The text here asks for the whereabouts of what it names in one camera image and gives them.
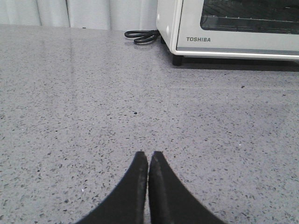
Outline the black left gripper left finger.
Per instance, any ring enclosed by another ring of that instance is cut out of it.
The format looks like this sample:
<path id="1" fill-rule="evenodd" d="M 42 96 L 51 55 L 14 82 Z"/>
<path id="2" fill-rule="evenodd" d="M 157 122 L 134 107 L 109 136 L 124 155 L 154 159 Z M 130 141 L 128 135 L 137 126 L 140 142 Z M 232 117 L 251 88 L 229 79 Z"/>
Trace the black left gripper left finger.
<path id="1" fill-rule="evenodd" d="M 144 152 L 136 152 L 125 175 L 113 191 L 79 224 L 142 224 L 148 178 Z"/>

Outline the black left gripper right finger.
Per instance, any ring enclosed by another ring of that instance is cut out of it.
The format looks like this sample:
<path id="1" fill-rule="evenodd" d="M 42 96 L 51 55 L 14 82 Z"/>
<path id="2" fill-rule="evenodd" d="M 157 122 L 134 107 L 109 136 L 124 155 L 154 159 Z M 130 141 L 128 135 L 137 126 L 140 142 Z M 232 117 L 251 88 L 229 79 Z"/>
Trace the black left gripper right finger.
<path id="1" fill-rule="evenodd" d="M 149 168 L 149 208 L 153 224 L 222 224 L 187 190 L 162 152 L 155 151 Z"/>

